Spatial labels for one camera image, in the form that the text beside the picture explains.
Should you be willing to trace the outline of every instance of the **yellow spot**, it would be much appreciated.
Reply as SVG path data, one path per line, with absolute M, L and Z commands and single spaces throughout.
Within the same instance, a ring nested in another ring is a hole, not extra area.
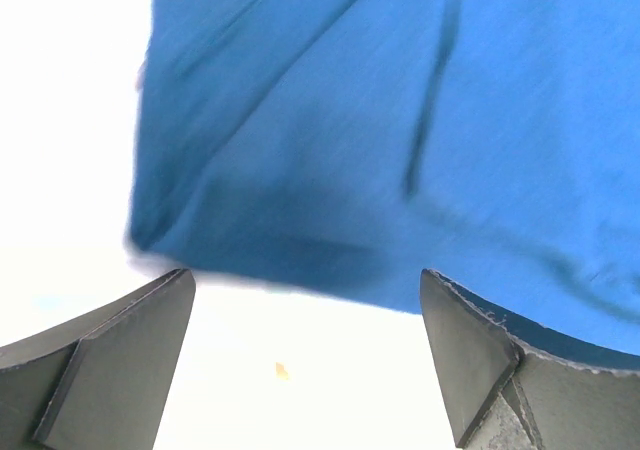
M 276 377 L 280 380 L 289 380 L 289 372 L 287 372 L 284 365 L 279 362 L 276 362 Z

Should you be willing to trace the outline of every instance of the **blue fabric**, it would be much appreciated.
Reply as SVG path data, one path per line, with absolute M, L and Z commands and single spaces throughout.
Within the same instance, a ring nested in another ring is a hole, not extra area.
M 154 0 L 131 239 L 640 354 L 640 0 Z

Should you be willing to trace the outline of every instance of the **blue towel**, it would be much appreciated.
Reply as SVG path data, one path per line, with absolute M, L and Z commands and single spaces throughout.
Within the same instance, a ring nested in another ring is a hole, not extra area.
M 130 237 L 640 354 L 640 0 L 154 0 Z

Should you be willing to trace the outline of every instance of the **white surface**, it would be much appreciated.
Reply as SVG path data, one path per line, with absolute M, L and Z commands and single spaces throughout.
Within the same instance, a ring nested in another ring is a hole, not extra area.
M 149 280 L 122 246 L 149 5 L 0 0 L 0 345 Z M 156 449 L 453 448 L 420 317 L 200 280 Z

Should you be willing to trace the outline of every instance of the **blue garment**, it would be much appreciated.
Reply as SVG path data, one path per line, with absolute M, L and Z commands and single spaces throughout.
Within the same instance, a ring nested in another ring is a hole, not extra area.
M 640 0 L 154 0 L 131 239 L 640 354 Z

